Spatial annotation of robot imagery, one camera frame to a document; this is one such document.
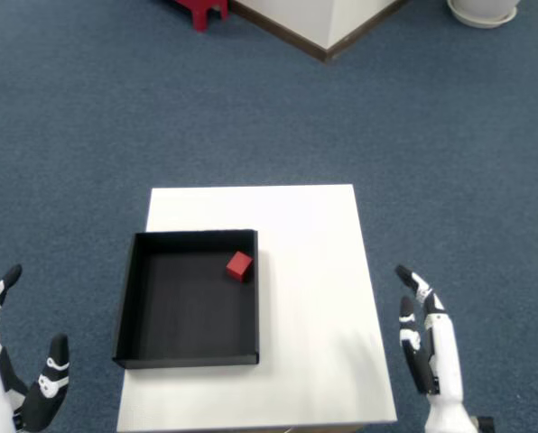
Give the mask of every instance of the red cube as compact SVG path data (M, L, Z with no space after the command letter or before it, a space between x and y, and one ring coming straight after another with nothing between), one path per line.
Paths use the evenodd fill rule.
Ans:
M243 282L247 269L249 269L252 262L253 259L247 254L237 251L227 264L227 273L236 280Z

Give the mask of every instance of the brown baseboard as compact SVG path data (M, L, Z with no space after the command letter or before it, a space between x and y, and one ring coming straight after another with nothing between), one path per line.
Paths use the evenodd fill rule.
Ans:
M397 12L403 5L405 5L406 2L407 0L396 0L395 2L391 3L377 15L361 24L356 28L356 30L328 49L319 46L318 44L304 38L296 32L287 29L286 27L283 27L279 23L276 23L275 21L267 18L257 11L254 11L250 7L239 3L236 0L229 0L229 8L235 14L242 16L253 24L258 25L265 31L277 36L279 39L290 43L294 47L306 52L317 60L327 63L329 60L337 57L343 50L346 50L349 46L353 45L355 41L381 23L389 15Z

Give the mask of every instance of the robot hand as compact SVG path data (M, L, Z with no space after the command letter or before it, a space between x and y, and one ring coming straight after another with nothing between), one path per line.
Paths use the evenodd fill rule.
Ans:
M413 290L423 306L429 353L415 324L413 302L402 298L400 310L400 343L415 385L430 402L426 433L493 432L489 417L470 417L463 406L463 388L459 369L458 347L450 316L433 288L419 275L402 265L395 269L402 282Z
M6 294L22 273L14 266L0 280L0 309ZM16 374L6 348L0 344L0 433L47 428L64 401L69 385L69 341L56 335L37 382L29 389Z

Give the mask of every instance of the red stool leg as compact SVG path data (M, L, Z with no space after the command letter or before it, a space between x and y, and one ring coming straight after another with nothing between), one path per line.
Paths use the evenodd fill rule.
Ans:
M219 6L221 8L221 18L223 18L224 20L226 20L228 15L229 15L229 8L228 8L227 3L228 3L227 0L220 0L219 1Z
M207 10L193 10L193 29L197 32L205 32L207 30Z

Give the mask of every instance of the white flower pot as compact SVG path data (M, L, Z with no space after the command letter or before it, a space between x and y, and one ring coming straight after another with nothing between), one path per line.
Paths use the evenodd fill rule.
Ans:
M454 16L480 29L493 29L512 21L520 0L448 0Z

